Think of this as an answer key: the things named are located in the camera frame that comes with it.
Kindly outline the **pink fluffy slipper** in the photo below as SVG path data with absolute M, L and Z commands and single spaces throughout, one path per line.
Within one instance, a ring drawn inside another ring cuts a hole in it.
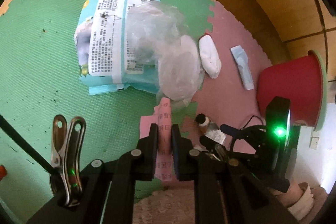
M 192 188 L 158 190 L 134 204 L 133 223 L 195 223 Z

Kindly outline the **light blue wrapper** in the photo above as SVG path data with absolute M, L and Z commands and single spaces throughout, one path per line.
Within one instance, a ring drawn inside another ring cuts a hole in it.
M 238 67 L 239 75 L 246 90 L 254 90 L 254 82 L 251 71 L 248 66 L 248 56 L 241 46 L 235 46 L 230 49 L 230 52 Z

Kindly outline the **pink foam floor mat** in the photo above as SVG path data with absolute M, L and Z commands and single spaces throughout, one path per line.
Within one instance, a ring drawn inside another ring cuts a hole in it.
M 193 145 L 199 144 L 199 130 L 194 121 L 199 113 L 217 125 L 225 123 L 235 128 L 260 123 L 256 90 L 243 87 L 231 48 L 241 46 L 246 52 L 254 82 L 261 71 L 272 65 L 257 41 L 221 3 L 215 2 L 210 10 L 214 16 L 208 19 L 213 25 L 209 33 L 222 62 L 220 74 L 216 79 L 205 76 L 202 89 L 195 93 L 189 106 L 172 113 L 173 123 L 179 125 L 181 134 L 191 139 Z

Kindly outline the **red bin with green rim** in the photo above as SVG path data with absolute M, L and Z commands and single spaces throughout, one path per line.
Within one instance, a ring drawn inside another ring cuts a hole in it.
M 323 128 L 327 111 L 327 74 L 318 51 L 264 69 L 257 82 L 256 100 L 259 112 L 265 116 L 266 107 L 274 97 L 290 100 L 290 121 Z

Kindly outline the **green foam floor mat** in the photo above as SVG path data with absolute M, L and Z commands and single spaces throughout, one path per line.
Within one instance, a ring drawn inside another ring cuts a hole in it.
M 46 160 L 54 116 L 83 117 L 81 167 L 133 149 L 139 119 L 156 104 L 153 94 L 134 88 L 89 95 L 73 39 L 85 1 L 13 0 L 1 16 L 1 115 Z M 184 14 L 191 36 L 211 29 L 211 0 L 161 1 Z

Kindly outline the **small dark capped bottle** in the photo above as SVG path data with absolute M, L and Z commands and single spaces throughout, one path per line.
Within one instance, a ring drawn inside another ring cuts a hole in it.
M 198 128 L 201 131 L 201 133 L 205 134 L 209 127 L 209 123 L 210 123 L 209 118 L 205 116 L 204 114 L 198 114 L 195 117 L 195 122 L 198 124 Z

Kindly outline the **white tissue wad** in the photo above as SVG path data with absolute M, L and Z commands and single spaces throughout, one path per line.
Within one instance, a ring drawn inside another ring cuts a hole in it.
M 207 74 L 212 79 L 216 79 L 221 72 L 222 62 L 210 34 L 204 34 L 199 38 L 199 54 Z

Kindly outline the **white wall socket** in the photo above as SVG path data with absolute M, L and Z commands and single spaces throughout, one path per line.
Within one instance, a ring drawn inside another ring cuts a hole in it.
M 309 147 L 311 149 L 317 149 L 319 142 L 319 137 L 311 137 Z

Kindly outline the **metal spring clamp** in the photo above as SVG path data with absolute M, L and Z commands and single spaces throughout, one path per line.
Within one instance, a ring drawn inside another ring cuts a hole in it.
M 50 175 L 50 187 L 53 194 L 64 193 L 66 207 L 80 204 L 80 153 L 85 131 L 82 117 L 74 117 L 69 123 L 60 114 L 53 119 L 50 165 L 55 174 Z

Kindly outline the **clear plastic bag with plates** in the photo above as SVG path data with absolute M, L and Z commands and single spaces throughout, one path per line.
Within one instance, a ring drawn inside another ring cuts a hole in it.
M 129 9 L 125 30 L 135 60 L 157 70 L 157 100 L 169 98 L 176 111 L 189 106 L 205 71 L 184 15 L 174 6 L 146 2 Z

